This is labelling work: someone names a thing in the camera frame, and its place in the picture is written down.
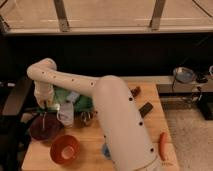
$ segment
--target floor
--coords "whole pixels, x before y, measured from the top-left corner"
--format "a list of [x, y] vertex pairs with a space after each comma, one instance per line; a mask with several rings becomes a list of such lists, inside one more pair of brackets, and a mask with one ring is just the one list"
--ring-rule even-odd
[[181, 171], [213, 170], [213, 121], [195, 105], [161, 98]]

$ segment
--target orange bowl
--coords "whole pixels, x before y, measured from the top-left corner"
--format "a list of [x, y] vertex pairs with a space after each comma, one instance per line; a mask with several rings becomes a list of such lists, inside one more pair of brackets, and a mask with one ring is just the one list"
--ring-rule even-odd
[[69, 164], [76, 159], [79, 147], [79, 142], [75, 137], [71, 135], [60, 136], [51, 145], [51, 159], [60, 165]]

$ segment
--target wooden tabletop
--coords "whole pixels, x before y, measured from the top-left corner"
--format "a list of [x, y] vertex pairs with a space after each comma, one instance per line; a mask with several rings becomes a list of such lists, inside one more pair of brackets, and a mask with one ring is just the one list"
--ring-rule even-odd
[[[159, 137], [162, 132], [168, 135], [168, 142], [165, 146], [166, 161], [162, 162], [165, 171], [179, 171], [179, 166], [172, 144], [170, 132], [166, 118], [160, 103], [158, 92], [153, 83], [128, 83], [129, 88], [140, 86], [141, 93], [135, 98], [138, 108], [146, 102], [150, 102], [154, 108], [144, 118], [145, 125], [151, 136], [156, 150], [158, 148]], [[51, 142], [31, 141], [26, 153], [22, 170], [23, 171], [114, 171], [111, 160], [106, 159], [102, 152], [104, 144], [103, 132], [99, 126], [97, 118], [89, 127], [79, 127], [75, 124], [73, 128], [62, 129], [58, 136], [69, 134], [75, 136], [80, 142], [80, 154], [70, 165], [61, 166], [54, 163], [50, 158]]]

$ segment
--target green object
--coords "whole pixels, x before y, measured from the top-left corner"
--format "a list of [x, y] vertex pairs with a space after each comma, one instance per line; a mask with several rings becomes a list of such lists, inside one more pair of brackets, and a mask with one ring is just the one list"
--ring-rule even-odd
[[[70, 91], [59, 87], [54, 87], [54, 90], [55, 90], [54, 104], [65, 103], [66, 97], [70, 94]], [[93, 108], [92, 99], [83, 95], [81, 95], [73, 105], [74, 105], [74, 112], [88, 112], [91, 111]]]
[[88, 112], [93, 108], [92, 99], [86, 96], [80, 96], [78, 101], [74, 104], [75, 112]]

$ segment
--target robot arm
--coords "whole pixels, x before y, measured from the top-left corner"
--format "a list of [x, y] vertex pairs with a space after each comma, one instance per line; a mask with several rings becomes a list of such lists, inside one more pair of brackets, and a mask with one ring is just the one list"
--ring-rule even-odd
[[[116, 169], [162, 170], [134, 98], [122, 79], [116, 76], [86, 77], [55, 69], [51, 59], [44, 59], [28, 68], [28, 76], [35, 81], [35, 96], [39, 91], [44, 94], [36, 97], [38, 102], [52, 98], [49, 95], [53, 92], [52, 84], [92, 97]], [[49, 96], [45, 95], [46, 90], [50, 92]]]

